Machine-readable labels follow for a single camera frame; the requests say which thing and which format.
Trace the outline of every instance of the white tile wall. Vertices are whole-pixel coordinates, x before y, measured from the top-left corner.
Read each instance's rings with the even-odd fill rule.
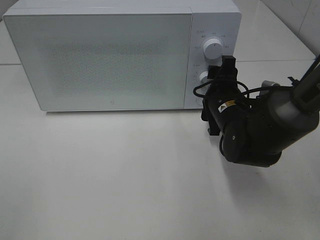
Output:
[[[311,0],[262,0],[296,35]]]
[[[320,0],[262,0],[302,41],[320,54]]]
[[[311,60],[314,55],[259,0],[233,0],[242,13],[235,46],[237,61]]]
[[[320,0],[311,0],[298,37],[315,55],[320,54]]]

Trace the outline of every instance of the wall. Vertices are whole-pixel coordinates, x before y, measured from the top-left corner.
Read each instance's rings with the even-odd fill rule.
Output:
[[[315,55],[320,54],[320,0],[262,0]]]
[[[0,0],[0,21],[2,20],[2,15],[18,0]]]

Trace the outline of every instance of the microwave control panel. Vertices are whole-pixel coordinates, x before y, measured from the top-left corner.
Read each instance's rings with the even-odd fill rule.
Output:
[[[222,55],[233,55],[241,13],[193,13],[189,45],[184,108],[202,108],[202,99],[193,94],[207,81],[208,67],[221,66]],[[205,93],[208,88],[198,91]]]

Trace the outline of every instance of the microwave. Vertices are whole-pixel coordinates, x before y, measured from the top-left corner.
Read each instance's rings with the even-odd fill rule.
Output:
[[[232,0],[19,0],[3,20],[43,111],[200,109],[233,55]]]

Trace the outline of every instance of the white knob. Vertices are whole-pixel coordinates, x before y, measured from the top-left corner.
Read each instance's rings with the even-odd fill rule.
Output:
[[[201,73],[199,75],[199,80],[200,80],[200,84],[205,84],[206,82],[210,81],[210,79],[208,79],[208,71],[204,71],[203,73]],[[208,89],[209,89],[209,85],[206,85],[200,89],[200,92],[202,94],[206,94]]]
[[[222,56],[223,43],[220,39],[213,37],[203,45],[203,52],[207,59],[217,59]]]
[[[204,71],[203,73],[200,74],[199,76],[200,84],[206,83],[208,80],[208,71]]]

